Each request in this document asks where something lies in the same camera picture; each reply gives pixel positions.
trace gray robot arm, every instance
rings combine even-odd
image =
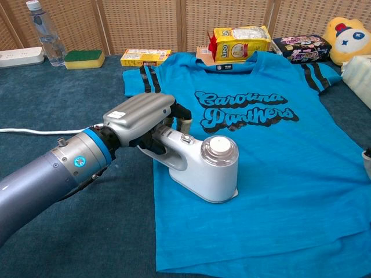
[[[171,95],[143,93],[104,114],[104,126],[60,139],[58,146],[0,181],[0,246],[18,229],[69,192],[98,177],[119,147],[165,149],[151,131],[176,114]]]

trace woven screen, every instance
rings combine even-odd
[[[102,0],[113,54],[127,48],[177,51],[178,0]]]
[[[25,0],[6,0],[29,46],[38,46],[39,39],[31,23]],[[41,0],[66,49],[102,49],[98,27],[90,0]]]
[[[359,19],[371,30],[370,0],[282,0],[273,38],[307,34],[323,35],[334,17]]]
[[[187,51],[209,44],[215,27],[263,25],[266,0],[187,0]]]
[[[6,28],[3,19],[0,17],[0,50],[10,50],[18,48],[16,42]]]

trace yellow package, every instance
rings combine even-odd
[[[142,65],[160,65],[171,54],[170,49],[127,49],[120,61],[122,66],[141,67]]]
[[[215,28],[209,50],[214,61],[241,62],[256,50],[267,51],[270,42],[271,36],[265,26]]]

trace handheld garment steamer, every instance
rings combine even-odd
[[[138,147],[168,166],[173,180],[208,202],[222,203],[237,196],[238,147],[232,139],[212,136],[200,141],[162,124],[152,137],[165,147],[164,154]]]

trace yellow plush toy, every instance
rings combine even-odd
[[[371,33],[358,19],[335,17],[326,27],[323,38],[331,44],[331,60],[342,65],[355,55],[371,54]]]

